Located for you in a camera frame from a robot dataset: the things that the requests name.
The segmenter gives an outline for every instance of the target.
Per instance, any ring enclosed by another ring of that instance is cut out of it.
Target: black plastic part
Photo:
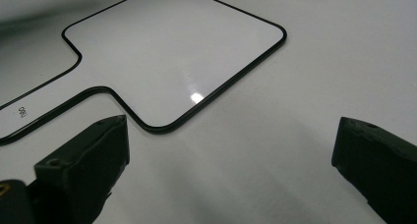
[[[38,223],[92,223],[128,163],[125,116],[89,126],[34,165],[29,191]]]
[[[386,223],[417,223],[417,147],[375,125],[341,118],[331,164]]]
[[[0,223],[35,224],[25,183],[18,180],[0,182]]]

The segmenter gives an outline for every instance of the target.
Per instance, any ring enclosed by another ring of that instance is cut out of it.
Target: white panel
[[[283,32],[212,0],[127,0],[69,27],[65,36],[83,54],[80,65],[2,109],[0,138],[93,86],[112,88],[147,125],[169,125]]]

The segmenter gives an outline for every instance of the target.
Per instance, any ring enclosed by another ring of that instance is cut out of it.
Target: black border line
[[[86,18],[83,18],[69,26],[67,26],[62,32],[61,32],[61,37],[67,42],[67,44],[73,49],[73,51],[77,54],[77,56],[79,57],[79,59],[77,60],[77,62],[74,64],[73,67],[71,67],[69,70],[63,72],[62,74],[54,77],[53,79],[47,81],[44,84],[39,85],[38,87],[28,91],[27,93],[24,93],[23,95],[17,97],[16,99],[0,106],[0,110],[2,110],[3,108],[15,103],[16,101],[19,101],[20,99],[22,99],[23,97],[26,97],[27,95],[35,92],[36,90],[46,86],[47,84],[50,84],[54,81],[56,81],[57,79],[63,77],[64,75],[70,73],[71,71],[73,71],[75,68],[77,68],[82,59],[83,59],[83,54],[77,49],[77,47],[67,38],[67,36],[65,36],[65,32],[68,28],[86,20],[89,19],[101,12],[104,12],[114,6],[117,6],[123,2],[125,2],[127,0],[122,0],[120,2],[117,2],[114,5],[111,5],[101,11],[98,11],[90,16],[87,16]],[[94,86],[94,87],[90,87],[84,91],[82,91],[81,93],[77,94],[76,96],[70,98],[69,100],[67,100],[66,102],[62,103],[61,105],[57,106],[56,108],[52,109],[51,111],[49,111],[48,113],[40,116],[39,118],[35,119],[34,121],[30,122],[29,124],[27,124],[26,126],[22,127],[21,129],[15,131],[14,133],[0,139],[0,146],[1,145],[5,145],[5,144],[9,144],[12,143],[16,140],[19,140],[21,138],[23,138],[24,136],[26,136],[27,134],[29,134],[30,132],[34,131],[35,129],[39,128],[40,126],[46,124],[47,122],[51,121],[52,119],[56,118],[57,116],[59,116],[60,114],[66,112],[68,109],[74,107],[75,105],[77,105],[78,103],[84,101],[85,99],[89,98],[90,96],[94,95],[94,94],[98,94],[98,93],[109,93],[111,94],[116,100],[117,102],[123,107],[124,110],[127,111],[127,113],[135,120],[136,123],[138,123],[138,125],[143,128],[145,131],[152,133],[152,134],[167,134],[170,133],[176,129],[178,129],[181,125],[183,125],[184,123],[186,123],[189,119],[191,119],[195,114],[197,114],[198,112],[200,112],[203,108],[205,108],[208,104],[210,104],[212,101],[214,101],[218,96],[220,96],[223,92],[225,92],[227,89],[229,89],[234,83],[236,83],[238,80],[242,79],[245,75],[247,75],[251,70],[253,70],[256,66],[258,66],[261,62],[263,62],[268,56],[270,56],[273,52],[275,52],[279,47],[281,47],[283,45],[283,43],[286,40],[287,37],[287,32],[286,30],[278,25],[275,24],[271,21],[267,21],[263,18],[260,18],[258,16],[255,16],[253,14],[250,14],[246,11],[243,11],[239,8],[236,8],[234,6],[231,6],[229,4],[226,4],[222,1],[219,0],[212,0],[215,2],[218,2],[222,5],[225,5],[229,8],[232,8],[234,10],[237,10],[239,12],[242,12],[248,16],[251,16],[255,19],[258,19],[260,21],[263,21],[267,24],[270,24],[272,26],[275,26],[276,28],[279,28],[282,33],[282,39],[277,42],[275,45],[273,45],[270,49],[268,49],[266,52],[264,52],[262,55],[260,55],[258,58],[256,58],[254,61],[252,61],[248,66],[246,66],[245,68],[243,68],[241,71],[239,71],[237,74],[235,74],[232,78],[230,78],[228,81],[226,81],[224,84],[222,84],[221,86],[219,86],[217,89],[215,89],[212,93],[210,93],[208,96],[206,96],[202,101],[200,101],[198,104],[196,104],[195,106],[193,106],[191,109],[189,109],[187,112],[185,112],[182,116],[180,116],[178,119],[176,119],[174,122],[166,125],[166,126],[161,126],[161,127],[154,127],[154,126],[150,126],[148,124],[146,124],[144,121],[142,121],[142,119],[126,104],[126,102],[110,87],[107,86]]]

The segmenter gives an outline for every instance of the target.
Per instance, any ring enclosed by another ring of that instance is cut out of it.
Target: white table
[[[61,30],[119,0],[46,1],[23,0],[36,19],[20,23],[2,9],[2,103],[71,66]],[[384,223],[330,160],[341,116],[417,144],[415,0],[221,1],[282,25],[286,43],[171,134],[130,119],[131,163],[96,223]],[[34,163],[118,114],[99,94],[0,147],[0,180],[30,183]]]

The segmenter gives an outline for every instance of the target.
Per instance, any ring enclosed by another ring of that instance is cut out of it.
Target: screw hole
[[[58,158],[53,158],[51,160],[48,160],[46,163],[52,167],[58,167],[61,163],[61,160],[59,160]]]

